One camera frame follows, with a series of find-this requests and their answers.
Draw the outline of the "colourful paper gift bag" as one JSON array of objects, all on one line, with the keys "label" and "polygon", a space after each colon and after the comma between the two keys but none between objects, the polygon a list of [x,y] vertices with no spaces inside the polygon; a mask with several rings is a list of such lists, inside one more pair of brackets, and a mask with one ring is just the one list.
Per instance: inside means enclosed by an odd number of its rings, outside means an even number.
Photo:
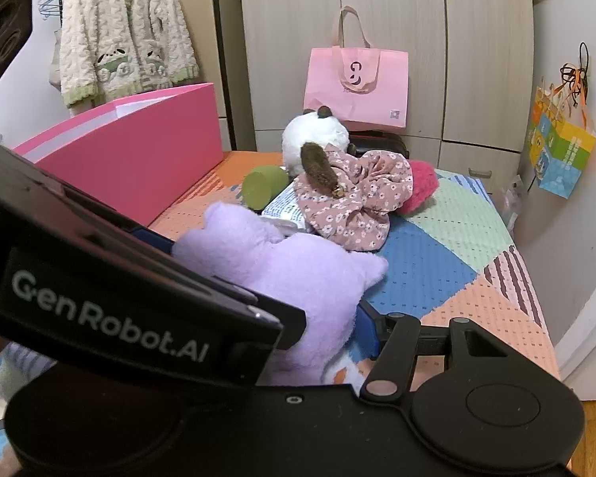
[{"label": "colourful paper gift bag", "polygon": [[578,70],[573,69],[569,80],[558,86],[536,87],[526,145],[537,186],[568,199],[596,146]]}]

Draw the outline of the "pink tote bag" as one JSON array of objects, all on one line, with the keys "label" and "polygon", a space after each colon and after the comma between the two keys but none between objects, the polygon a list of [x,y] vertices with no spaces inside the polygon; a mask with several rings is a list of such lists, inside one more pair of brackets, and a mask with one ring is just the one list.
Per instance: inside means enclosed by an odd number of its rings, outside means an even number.
[{"label": "pink tote bag", "polygon": [[343,20],[352,6],[340,9],[333,43],[311,50],[304,107],[327,106],[350,130],[401,132],[407,125],[409,56],[401,50],[380,50],[365,41],[345,47]]}]

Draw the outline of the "pink floral fabric scrunchie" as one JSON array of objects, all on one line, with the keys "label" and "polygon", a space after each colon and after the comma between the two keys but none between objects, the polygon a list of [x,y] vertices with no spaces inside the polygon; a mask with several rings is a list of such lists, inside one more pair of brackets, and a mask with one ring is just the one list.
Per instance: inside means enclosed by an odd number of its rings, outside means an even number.
[{"label": "pink floral fabric scrunchie", "polygon": [[333,197],[303,173],[294,180],[298,206],[316,233],[348,251],[378,251],[390,231],[390,215],[412,194],[412,171],[404,156],[373,150],[355,157],[325,149],[344,193]]}]

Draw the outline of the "magenta fuzzy ball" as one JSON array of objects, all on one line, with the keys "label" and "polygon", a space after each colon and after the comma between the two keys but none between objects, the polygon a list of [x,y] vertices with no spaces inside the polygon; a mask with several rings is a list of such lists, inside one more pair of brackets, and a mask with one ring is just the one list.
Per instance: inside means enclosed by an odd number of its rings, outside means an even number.
[{"label": "magenta fuzzy ball", "polygon": [[409,215],[420,209],[432,197],[439,187],[438,176],[431,164],[426,161],[410,159],[412,171],[412,194],[397,210],[399,215]]}]

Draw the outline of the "beige wooden wardrobe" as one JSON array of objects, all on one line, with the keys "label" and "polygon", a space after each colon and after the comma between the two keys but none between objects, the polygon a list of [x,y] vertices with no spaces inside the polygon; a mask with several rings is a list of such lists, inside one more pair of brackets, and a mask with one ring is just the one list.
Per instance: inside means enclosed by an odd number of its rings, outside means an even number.
[{"label": "beige wooden wardrobe", "polygon": [[240,0],[254,139],[330,107],[493,188],[518,171],[533,75],[532,0]]}]

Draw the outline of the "green egg-shaped sponge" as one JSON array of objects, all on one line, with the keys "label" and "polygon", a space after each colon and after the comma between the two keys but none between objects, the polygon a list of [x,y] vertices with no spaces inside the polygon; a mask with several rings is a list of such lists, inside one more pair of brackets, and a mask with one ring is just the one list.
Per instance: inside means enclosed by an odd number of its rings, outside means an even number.
[{"label": "green egg-shaped sponge", "polygon": [[248,208],[261,211],[289,184],[288,173],[280,166],[263,165],[253,168],[241,186],[242,199]]}]

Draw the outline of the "blue clothes hangers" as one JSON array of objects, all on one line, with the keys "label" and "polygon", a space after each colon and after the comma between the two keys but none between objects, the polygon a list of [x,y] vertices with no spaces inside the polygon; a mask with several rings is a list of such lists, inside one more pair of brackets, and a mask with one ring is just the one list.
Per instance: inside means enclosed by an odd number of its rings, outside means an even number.
[{"label": "blue clothes hangers", "polygon": [[49,18],[60,18],[62,15],[62,0],[39,0],[37,8],[44,21]]}]

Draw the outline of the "clear plastic bag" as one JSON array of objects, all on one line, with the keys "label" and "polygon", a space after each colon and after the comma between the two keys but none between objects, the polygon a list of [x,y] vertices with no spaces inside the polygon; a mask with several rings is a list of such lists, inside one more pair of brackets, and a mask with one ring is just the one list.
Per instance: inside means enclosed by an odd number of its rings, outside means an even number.
[{"label": "clear plastic bag", "polygon": [[513,235],[517,220],[520,217],[525,195],[525,186],[520,175],[514,176],[496,197],[496,209],[501,216],[507,231]]}]

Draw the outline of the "white brown plush cat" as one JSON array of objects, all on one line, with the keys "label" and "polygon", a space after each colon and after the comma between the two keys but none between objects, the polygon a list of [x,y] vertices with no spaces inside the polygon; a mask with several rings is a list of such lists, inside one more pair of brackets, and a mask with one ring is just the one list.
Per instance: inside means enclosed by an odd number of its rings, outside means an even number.
[{"label": "white brown plush cat", "polygon": [[344,193],[338,176],[331,168],[325,149],[335,147],[346,152],[350,135],[327,106],[305,109],[288,123],[282,134],[282,155],[291,178],[303,173],[319,190],[333,197]]}]

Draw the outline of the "purple plush pillow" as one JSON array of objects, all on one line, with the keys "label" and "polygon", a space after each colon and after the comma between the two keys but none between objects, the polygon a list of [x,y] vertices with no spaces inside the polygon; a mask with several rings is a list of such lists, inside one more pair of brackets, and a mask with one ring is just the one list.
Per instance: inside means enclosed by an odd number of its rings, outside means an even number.
[{"label": "purple plush pillow", "polygon": [[203,276],[304,310],[304,334],[292,348],[274,351],[259,379],[271,386],[321,383],[354,330],[357,305],[389,268],[381,256],[320,236],[286,237],[253,211],[225,202],[210,205],[203,228],[186,231],[172,255]]}]

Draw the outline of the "black suitcase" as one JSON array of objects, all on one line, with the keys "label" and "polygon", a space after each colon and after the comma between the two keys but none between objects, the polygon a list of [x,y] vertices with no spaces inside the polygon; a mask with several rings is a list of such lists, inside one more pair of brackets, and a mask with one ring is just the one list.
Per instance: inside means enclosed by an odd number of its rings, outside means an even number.
[{"label": "black suitcase", "polygon": [[373,150],[395,152],[405,158],[410,157],[409,150],[400,135],[392,134],[391,132],[376,132],[375,130],[350,133],[350,143],[348,144],[349,154],[355,157],[362,157],[367,152]]}]

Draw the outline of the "canvas tote bag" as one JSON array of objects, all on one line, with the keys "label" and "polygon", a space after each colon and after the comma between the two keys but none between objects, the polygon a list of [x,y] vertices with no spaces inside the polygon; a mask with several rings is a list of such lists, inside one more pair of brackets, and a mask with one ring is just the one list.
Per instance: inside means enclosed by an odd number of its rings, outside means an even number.
[{"label": "canvas tote bag", "polygon": [[49,84],[55,89],[61,89],[61,71],[60,71],[60,50],[61,50],[61,33],[60,29],[54,32],[54,44],[52,58],[49,67]]}]

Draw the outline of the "small white wipes packet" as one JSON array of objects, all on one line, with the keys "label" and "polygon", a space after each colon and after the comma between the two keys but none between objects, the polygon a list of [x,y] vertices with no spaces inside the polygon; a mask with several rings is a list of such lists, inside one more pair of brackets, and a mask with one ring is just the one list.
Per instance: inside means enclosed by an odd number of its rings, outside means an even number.
[{"label": "small white wipes packet", "polygon": [[281,231],[285,237],[296,233],[312,234],[314,231],[298,206],[298,198],[292,183],[266,205],[260,216]]}]

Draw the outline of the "colourful patchwork table mat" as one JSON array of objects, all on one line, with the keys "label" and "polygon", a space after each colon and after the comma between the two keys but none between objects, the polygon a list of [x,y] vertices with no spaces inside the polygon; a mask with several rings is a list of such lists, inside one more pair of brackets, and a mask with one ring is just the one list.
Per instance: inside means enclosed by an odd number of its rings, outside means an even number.
[{"label": "colourful patchwork table mat", "polygon": [[[216,168],[165,209],[150,228],[176,240],[202,226],[214,202],[242,204],[241,182],[259,164],[276,164],[280,154],[228,154]],[[378,253],[389,271],[367,302],[379,313],[402,312],[423,325],[448,326],[466,316],[532,362],[559,377],[559,368],[528,269],[482,183],[437,170],[439,187],[426,207],[410,217],[392,217],[389,237]],[[377,354],[372,331],[356,328],[331,361],[323,383],[350,383],[360,390]],[[0,354],[0,395],[8,399],[49,361],[14,343]]]}]

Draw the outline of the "cream knitted cardigan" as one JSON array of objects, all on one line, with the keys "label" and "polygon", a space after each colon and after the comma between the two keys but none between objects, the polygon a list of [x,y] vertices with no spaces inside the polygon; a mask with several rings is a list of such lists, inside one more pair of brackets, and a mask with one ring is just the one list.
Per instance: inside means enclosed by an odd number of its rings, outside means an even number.
[{"label": "cream knitted cardigan", "polygon": [[59,69],[70,110],[200,74],[180,0],[62,0]]}]

